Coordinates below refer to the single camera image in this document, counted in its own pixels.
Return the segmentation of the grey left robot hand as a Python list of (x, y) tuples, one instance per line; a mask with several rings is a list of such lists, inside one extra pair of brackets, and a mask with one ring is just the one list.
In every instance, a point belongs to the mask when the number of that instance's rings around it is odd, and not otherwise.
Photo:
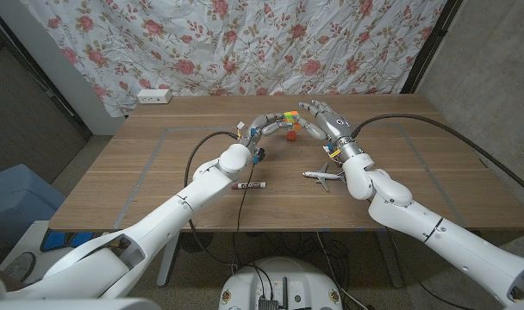
[(284, 113), (259, 115), (240, 138), (240, 143), (250, 152), (254, 152), (263, 135), (273, 134), (280, 128), (294, 129), (295, 122), (292, 119), (289, 120)]

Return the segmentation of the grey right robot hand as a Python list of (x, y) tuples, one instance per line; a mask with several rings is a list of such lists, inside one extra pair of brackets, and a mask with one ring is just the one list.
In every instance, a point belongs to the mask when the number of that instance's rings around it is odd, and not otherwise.
[(353, 128), (348, 121), (335, 112), (327, 103), (313, 100), (311, 103), (300, 102), (298, 105), (309, 111), (317, 124), (310, 123), (300, 116), (295, 116), (296, 122), (313, 138), (325, 140), (328, 144), (328, 155), (339, 163), (362, 154), (364, 151), (352, 137)]

